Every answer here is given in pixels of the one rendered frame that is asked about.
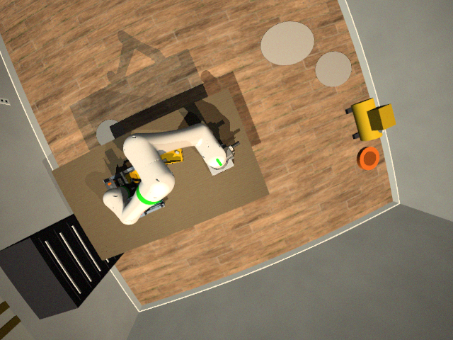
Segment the yellow bin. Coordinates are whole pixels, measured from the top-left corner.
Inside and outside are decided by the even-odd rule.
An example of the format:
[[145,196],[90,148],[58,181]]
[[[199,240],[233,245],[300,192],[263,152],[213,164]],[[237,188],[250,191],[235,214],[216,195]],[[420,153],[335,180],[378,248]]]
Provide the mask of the yellow bin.
[[[179,154],[176,154],[175,151],[178,151],[180,152]],[[176,149],[176,150],[173,150],[173,151],[170,151],[170,152],[167,152],[165,154],[162,154],[160,155],[160,157],[163,159],[167,159],[167,161],[165,161],[164,163],[167,163],[167,164],[171,164],[171,163],[168,163],[168,162],[172,162],[172,163],[176,163],[176,162],[182,162],[183,159],[183,155],[181,155],[182,153],[182,150],[180,149]]]

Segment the dark grey tool case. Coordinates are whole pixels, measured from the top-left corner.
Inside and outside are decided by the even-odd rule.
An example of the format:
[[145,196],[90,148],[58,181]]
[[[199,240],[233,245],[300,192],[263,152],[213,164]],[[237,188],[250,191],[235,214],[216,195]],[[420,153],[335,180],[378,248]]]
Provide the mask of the dark grey tool case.
[[107,189],[111,189],[111,188],[117,188],[124,184],[125,184],[125,181],[124,181],[123,177],[120,176],[120,177],[114,178],[114,179],[106,182],[105,186],[107,187]]

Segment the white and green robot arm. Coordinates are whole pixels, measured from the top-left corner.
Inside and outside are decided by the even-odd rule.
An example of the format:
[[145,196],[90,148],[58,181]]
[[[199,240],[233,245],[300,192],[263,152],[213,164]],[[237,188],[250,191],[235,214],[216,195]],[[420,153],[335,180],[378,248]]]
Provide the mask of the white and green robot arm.
[[141,182],[136,191],[129,183],[107,190],[103,202],[122,223],[132,225],[145,210],[169,194],[175,185],[172,171],[159,155],[195,146],[206,164],[220,170],[228,164],[229,159],[234,158],[233,148],[239,144],[238,141],[232,146],[222,147],[202,123],[166,132],[132,134],[124,141],[123,152],[139,174]]

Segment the grey shelf rack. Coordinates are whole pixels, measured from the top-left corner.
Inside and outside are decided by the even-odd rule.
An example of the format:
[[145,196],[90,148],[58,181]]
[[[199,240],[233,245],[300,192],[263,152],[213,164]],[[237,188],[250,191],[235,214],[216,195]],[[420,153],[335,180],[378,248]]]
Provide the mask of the grey shelf rack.
[[[107,179],[104,179],[103,182],[106,183],[108,181],[110,181],[111,179],[114,179],[114,178],[117,178],[117,177],[120,177],[122,176],[125,183],[130,183],[132,178],[134,179],[140,179],[139,177],[139,174],[136,172],[135,168],[132,166],[124,171],[121,171],[120,173],[114,175],[114,176],[111,176],[110,178],[107,178]],[[150,208],[148,208],[145,212],[142,213],[142,215],[139,217],[143,217],[155,210],[158,210],[159,208],[162,208],[162,207],[165,207],[165,203],[163,201],[163,199],[161,199],[159,202],[157,202],[155,205],[151,206]],[[153,209],[152,209],[153,208]],[[151,209],[151,210],[150,210]]]

